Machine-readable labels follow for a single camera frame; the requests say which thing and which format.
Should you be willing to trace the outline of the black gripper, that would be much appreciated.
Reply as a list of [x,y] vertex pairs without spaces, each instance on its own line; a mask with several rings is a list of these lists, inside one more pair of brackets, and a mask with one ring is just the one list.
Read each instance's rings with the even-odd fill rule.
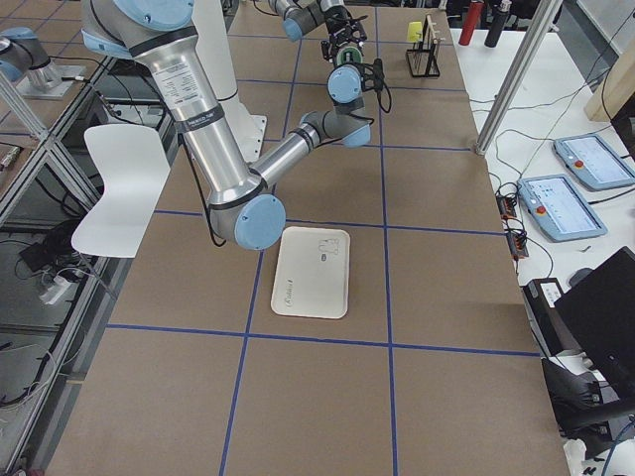
[[325,20],[328,31],[328,39],[320,42],[322,57],[334,63],[337,52],[346,46],[358,47],[362,53],[363,44],[367,40],[362,21],[366,16],[358,18],[331,16]]
[[363,92],[374,91],[380,94],[385,86],[385,74],[383,61],[379,58],[373,63],[361,63],[359,65],[361,87]]

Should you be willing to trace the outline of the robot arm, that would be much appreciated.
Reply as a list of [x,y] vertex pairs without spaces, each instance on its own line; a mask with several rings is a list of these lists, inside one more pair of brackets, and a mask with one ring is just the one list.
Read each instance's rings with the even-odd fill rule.
[[343,1],[309,1],[301,5],[298,1],[269,0],[268,5],[283,19],[283,29],[292,42],[325,25],[327,38],[320,42],[322,57],[334,67],[363,63],[365,16],[354,17]]
[[272,246],[286,223],[271,187],[311,151],[332,142],[368,143],[371,118],[363,95],[383,90],[380,60],[366,63],[366,35],[341,1],[273,1],[286,36],[297,41],[326,27],[322,54],[332,64],[327,92],[333,107],[310,112],[275,148],[248,152],[258,138],[255,118],[238,98],[223,10],[217,1],[85,1],[85,46],[98,54],[133,60],[153,77],[185,145],[197,177],[210,186],[203,197],[215,244],[249,250]]

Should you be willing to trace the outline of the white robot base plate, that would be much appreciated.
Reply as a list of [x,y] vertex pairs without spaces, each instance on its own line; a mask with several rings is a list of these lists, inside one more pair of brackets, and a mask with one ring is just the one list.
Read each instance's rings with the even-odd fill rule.
[[246,163],[256,162],[261,155],[268,119],[264,115],[243,115],[238,122],[236,140]]

